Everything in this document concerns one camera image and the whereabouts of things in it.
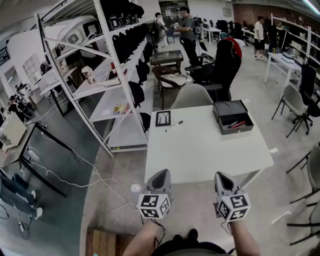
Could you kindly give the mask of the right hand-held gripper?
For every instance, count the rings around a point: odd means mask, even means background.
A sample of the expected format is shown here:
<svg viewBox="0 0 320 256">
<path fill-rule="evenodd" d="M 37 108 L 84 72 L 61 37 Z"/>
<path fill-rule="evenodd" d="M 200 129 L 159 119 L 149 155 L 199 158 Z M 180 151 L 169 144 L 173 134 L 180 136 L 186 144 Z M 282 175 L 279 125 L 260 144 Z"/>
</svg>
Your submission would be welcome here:
<svg viewBox="0 0 320 256">
<path fill-rule="evenodd" d="M 216 216 L 226 222 L 235 222 L 246 217 L 251 203 L 237 180 L 225 173 L 217 172 L 214 178 L 216 196 Z"/>
</svg>

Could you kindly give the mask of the white metal-legged table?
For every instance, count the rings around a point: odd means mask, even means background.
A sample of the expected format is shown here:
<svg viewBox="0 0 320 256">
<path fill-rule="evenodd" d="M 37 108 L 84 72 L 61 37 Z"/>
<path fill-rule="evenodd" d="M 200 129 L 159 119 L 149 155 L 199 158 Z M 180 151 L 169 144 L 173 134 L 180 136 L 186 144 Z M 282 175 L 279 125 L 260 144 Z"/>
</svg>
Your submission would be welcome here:
<svg viewBox="0 0 320 256">
<path fill-rule="evenodd" d="M 270 72 L 270 66 L 277 68 L 282 74 L 286 76 L 284 87 L 290 83 L 292 74 L 300 75 L 302 68 L 293 59 L 287 61 L 282 53 L 269 53 L 267 60 L 267 68 L 263 83 L 266 84 Z"/>
</svg>

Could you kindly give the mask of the black and white marker pen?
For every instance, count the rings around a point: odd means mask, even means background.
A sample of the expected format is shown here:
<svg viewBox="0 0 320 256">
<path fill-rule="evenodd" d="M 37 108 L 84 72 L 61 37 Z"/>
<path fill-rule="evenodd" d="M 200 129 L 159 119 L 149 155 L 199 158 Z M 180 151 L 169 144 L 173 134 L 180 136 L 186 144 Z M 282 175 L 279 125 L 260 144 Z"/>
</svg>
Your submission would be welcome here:
<svg viewBox="0 0 320 256">
<path fill-rule="evenodd" d="M 179 121 L 178 123 L 174 124 L 173 126 L 171 126 L 170 128 L 166 129 L 166 132 L 171 131 L 173 128 L 178 127 L 179 125 L 183 124 L 183 120 Z"/>
</svg>

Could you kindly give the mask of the black mesh office chair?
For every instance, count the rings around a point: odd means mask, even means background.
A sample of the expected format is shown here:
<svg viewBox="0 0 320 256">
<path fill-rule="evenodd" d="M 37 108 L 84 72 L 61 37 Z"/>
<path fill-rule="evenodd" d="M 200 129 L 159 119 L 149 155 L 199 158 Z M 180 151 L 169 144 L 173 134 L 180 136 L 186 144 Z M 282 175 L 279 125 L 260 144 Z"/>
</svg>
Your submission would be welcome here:
<svg viewBox="0 0 320 256">
<path fill-rule="evenodd" d="M 195 59 L 190 60 L 190 66 L 184 70 L 191 76 L 191 78 L 199 84 L 209 84 L 212 80 L 216 59 L 206 53 L 198 55 Z"/>
</svg>

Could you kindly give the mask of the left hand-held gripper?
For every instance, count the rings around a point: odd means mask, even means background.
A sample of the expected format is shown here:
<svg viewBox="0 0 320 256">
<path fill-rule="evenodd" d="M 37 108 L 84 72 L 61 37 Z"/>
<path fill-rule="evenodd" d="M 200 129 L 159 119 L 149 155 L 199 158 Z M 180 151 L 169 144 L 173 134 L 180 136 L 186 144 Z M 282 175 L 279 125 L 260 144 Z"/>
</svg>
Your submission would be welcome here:
<svg viewBox="0 0 320 256">
<path fill-rule="evenodd" d="M 148 179 L 146 188 L 139 195 L 137 208 L 143 218 L 160 220 L 172 206 L 171 172 L 168 169 L 158 171 Z"/>
</svg>

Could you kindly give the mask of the grey chair black legs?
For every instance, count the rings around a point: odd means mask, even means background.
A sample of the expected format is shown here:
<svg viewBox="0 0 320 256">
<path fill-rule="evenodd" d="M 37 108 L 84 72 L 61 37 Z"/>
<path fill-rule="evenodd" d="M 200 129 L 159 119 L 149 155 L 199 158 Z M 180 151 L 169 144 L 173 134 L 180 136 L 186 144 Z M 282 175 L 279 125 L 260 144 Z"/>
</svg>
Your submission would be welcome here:
<svg viewBox="0 0 320 256">
<path fill-rule="evenodd" d="M 291 201 L 290 204 L 294 204 L 300 200 L 308 199 L 316 193 L 320 192 L 320 142 L 317 142 L 298 163 L 296 163 L 292 168 L 290 168 L 286 172 L 286 174 L 294 170 L 304 160 L 305 163 L 300 169 L 302 170 L 304 166 L 307 167 L 307 174 L 311 186 L 311 193 Z"/>
<path fill-rule="evenodd" d="M 309 235 L 295 242 L 291 242 L 289 244 L 290 246 L 297 245 L 313 237 L 317 237 L 318 239 L 320 239 L 320 200 L 317 203 L 311 203 L 306 205 L 306 207 L 312 207 L 312 206 L 314 206 L 314 208 L 310 213 L 308 223 L 288 223 L 286 225 L 287 227 L 310 229 Z"/>
<path fill-rule="evenodd" d="M 294 122 L 294 126 L 286 136 L 286 138 L 288 138 L 294 130 L 297 131 L 299 129 L 307 113 L 308 106 L 304 104 L 302 95 L 300 94 L 299 90 L 291 84 L 288 84 L 283 89 L 279 104 L 271 118 L 272 120 L 274 119 L 281 104 L 282 104 L 281 114 L 283 112 L 284 106 L 286 106 L 296 116 L 296 121 Z"/>
</svg>

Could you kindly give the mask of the yellow magazine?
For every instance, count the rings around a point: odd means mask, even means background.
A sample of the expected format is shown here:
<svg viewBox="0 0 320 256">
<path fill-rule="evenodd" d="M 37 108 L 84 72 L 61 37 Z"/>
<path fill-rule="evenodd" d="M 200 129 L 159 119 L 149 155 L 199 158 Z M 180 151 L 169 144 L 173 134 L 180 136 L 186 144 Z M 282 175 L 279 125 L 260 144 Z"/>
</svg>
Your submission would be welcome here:
<svg viewBox="0 0 320 256">
<path fill-rule="evenodd" d="M 124 115 L 130 111 L 131 111 L 131 106 L 128 102 L 122 103 L 122 104 L 117 104 L 113 109 L 113 115 L 116 115 L 116 116 Z"/>
</svg>

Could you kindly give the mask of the wooden crate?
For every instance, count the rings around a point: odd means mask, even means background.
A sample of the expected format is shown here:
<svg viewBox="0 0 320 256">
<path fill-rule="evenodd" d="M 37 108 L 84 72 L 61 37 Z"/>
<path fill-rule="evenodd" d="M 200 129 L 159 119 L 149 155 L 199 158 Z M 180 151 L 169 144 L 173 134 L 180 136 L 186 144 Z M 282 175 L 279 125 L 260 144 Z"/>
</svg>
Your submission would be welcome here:
<svg viewBox="0 0 320 256">
<path fill-rule="evenodd" d="M 133 235 L 116 234 L 89 228 L 85 256 L 123 256 Z"/>
</svg>

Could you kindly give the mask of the beige cardboard box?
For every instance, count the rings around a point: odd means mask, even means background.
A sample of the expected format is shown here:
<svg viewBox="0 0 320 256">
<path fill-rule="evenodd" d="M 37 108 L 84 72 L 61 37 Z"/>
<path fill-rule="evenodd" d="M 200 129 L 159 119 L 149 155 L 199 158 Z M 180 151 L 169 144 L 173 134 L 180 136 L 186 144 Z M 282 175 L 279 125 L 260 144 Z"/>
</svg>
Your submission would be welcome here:
<svg viewBox="0 0 320 256">
<path fill-rule="evenodd" d="M 17 114 L 10 114 L 0 127 L 1 152 L 4 154 L 8 149 L 18 146 L 26 130 Z"/>
</svg>

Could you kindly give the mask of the black standing fan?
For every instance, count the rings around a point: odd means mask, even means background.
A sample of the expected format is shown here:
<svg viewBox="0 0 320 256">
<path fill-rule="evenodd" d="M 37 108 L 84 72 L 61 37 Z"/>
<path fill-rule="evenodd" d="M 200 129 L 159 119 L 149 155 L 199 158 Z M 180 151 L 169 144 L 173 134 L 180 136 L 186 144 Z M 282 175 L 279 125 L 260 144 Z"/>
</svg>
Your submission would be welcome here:
<svg viewBox="0 0 320 256">
<path fill-rule="evenodd" d="M 166 29 L 156 20 L 147 21 L 144 25 L 147 28 L 146 40 L 151 44 L 153 51 L 156 53 L 158 44 L 164 40 Z"/>
</svg>

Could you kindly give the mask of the black box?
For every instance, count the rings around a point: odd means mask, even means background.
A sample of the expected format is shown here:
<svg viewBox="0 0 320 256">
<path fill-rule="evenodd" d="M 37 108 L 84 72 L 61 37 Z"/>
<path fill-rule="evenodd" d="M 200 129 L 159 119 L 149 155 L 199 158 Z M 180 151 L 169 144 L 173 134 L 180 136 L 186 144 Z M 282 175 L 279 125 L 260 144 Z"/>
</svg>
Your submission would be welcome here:
<svg viewBox="0 0 320 256">
<path fill-rule="evenodd" d="M 242 100 L 214 102 L 212 112 L 222 135 L 249 132 L 254 127 L 253 121 L 248 114 L 248 109 Z M 246 121 L 246 123 L 237 128 L 228 129 L 228 126 L 235 121 L 238 121 L 238 123 Z"/>
</svg>

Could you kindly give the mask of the person's left forearm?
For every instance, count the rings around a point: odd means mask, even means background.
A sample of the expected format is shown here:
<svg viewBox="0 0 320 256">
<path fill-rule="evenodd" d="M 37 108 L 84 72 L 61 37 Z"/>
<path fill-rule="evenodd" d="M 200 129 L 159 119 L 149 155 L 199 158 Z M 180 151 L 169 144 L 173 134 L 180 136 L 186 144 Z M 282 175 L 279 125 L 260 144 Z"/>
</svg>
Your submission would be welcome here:
<svg viewBox="0 0 320 256">
<path fill-rule="evenodd" d="M 128 244 L 122 256 L 151 256 L 155 250 L 155 241 L 160 226 L 147 220 L 142 229 Z"/>
</svg>

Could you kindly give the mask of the dark wicker side table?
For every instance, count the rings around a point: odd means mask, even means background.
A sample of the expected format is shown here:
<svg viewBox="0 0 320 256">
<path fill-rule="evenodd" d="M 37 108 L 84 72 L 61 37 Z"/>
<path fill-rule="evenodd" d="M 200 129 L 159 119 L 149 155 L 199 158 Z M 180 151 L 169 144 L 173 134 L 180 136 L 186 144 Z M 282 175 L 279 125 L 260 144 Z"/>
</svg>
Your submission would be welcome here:
<svg viewBox="0 0 320 256">
<path fill-rule="evenodd" d="M 173 69 L 176 73 L 181 73 L 181 63 L 184 57 L 180 50 L 171 50 L 157 52 L 151 56 L 150 64 L 152 66 L 165 66 Z"/>
</svg>

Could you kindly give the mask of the black-framed table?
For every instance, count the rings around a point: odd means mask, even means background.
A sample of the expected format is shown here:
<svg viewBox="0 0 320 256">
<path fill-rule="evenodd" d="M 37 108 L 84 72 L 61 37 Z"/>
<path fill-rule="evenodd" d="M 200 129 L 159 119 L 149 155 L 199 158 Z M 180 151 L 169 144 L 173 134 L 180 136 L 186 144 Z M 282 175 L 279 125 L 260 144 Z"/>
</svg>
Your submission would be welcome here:
<svg viewBox="0 0 320 256">
<path fill-rule="evenodd" d="M 20 162 L 24 167 L 26 167 L 29 172 L 34 175 L 37 179 L 39 179 L 42 183 L 52 189 L 54 192 L 58 193 L 59 195 L 63 196 L 64 198 L 67 197 L 62 191 L 60 191 L 57 187 L 47 181 L 44 177 L 42 177 L 31 165 L 30 161 L 27 160 L 24 156 L 25 149 L 28 145 L 28 142 L 35 130 L 37 128 L 41 131 L 44 135 L 46 135 L 49 139 L 53 140 L 60 146 L 64 147 L 65 149 L 71 151 L 72 149 L 64 144 L 61 140 L 53 136 L 49 133 L 46 129 L 44 129 L 39 123 L 33 123 L 32 125 L 26 126 L 26 132 L 24 133 L 20 143 L 18 146 L 9 148 L 4 154 L 0 150 L 0 173 L 6 176 L 5 172 L 2 169 L 6 166 L 9 166 L 15 162 Z"/>
</svg>

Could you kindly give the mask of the white notebook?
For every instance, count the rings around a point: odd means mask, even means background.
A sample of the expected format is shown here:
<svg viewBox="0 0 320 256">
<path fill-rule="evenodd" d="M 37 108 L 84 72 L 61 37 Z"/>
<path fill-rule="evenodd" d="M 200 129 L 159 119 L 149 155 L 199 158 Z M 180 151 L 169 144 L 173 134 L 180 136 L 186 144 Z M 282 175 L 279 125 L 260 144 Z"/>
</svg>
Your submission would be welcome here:
<svg viewBox="0 0 320 256">
<path fill-rule="evenodd" d="M 101 78 L 99 78 L 97 84 L 109 87 L 120 84 L 120 80 L 118 75 L 111 70 L 107 71 Z"/>
</svg>

